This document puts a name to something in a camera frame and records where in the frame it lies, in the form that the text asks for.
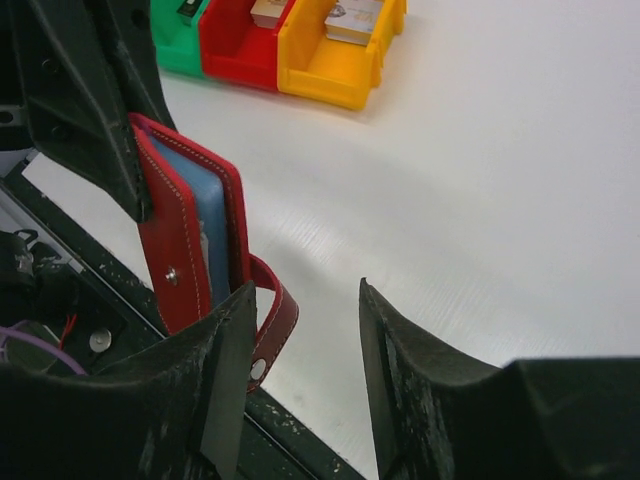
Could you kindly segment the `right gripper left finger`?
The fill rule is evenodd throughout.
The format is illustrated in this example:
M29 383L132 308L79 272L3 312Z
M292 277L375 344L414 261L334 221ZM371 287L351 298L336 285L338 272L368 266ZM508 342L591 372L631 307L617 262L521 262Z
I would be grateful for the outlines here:
M5 479L231 479L256 334L246 284L91 376L1 369Z

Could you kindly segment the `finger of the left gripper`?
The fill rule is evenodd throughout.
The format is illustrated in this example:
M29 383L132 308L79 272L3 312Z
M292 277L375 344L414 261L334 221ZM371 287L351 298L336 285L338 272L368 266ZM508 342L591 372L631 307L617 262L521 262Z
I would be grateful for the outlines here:
M149 1L98 1L100 39L126 110L175 128L165 102L151 34Z
M12 1L9 20L35 147L136 222L151 201L122 90L88 1Z

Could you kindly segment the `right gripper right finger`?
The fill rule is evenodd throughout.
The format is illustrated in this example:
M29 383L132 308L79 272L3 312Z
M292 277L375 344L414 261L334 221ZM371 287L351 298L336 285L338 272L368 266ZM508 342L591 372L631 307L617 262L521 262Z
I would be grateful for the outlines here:
M639 362L518 359L495 367L359 289L359 325L383 479L635 479Z

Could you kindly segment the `red leather card holder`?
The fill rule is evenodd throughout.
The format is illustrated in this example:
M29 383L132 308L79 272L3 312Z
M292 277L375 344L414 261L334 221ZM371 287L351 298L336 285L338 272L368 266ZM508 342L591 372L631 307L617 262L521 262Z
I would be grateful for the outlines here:
M169 127L137 113L130 120L153 203L138 230L164 330L179 333L248 282L274 294L256 333L247 385L254 391L293 332L299 306L249 251L240 174Z

